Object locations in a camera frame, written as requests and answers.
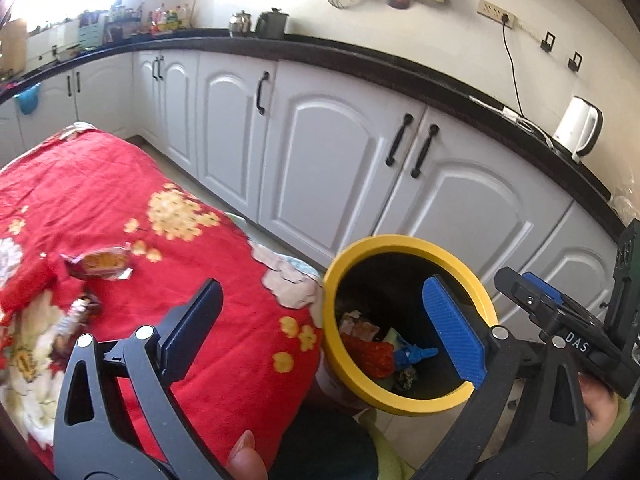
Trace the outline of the right hand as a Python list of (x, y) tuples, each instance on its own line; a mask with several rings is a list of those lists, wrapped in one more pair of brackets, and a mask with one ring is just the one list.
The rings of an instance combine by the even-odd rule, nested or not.
[(599, 444), (614, 426), (618, 414), (618, 397), (599, 379), (588, 374), (578, 375), (580, 392), (587, 418), (590, 448)]

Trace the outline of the left hand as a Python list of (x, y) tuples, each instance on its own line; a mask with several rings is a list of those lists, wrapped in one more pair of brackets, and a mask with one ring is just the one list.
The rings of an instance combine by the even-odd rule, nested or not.
[(245, 430), (232, 448), (226, 469), (234, 480), (267, 480), (266, 465), (255, 448), (255, 437)]

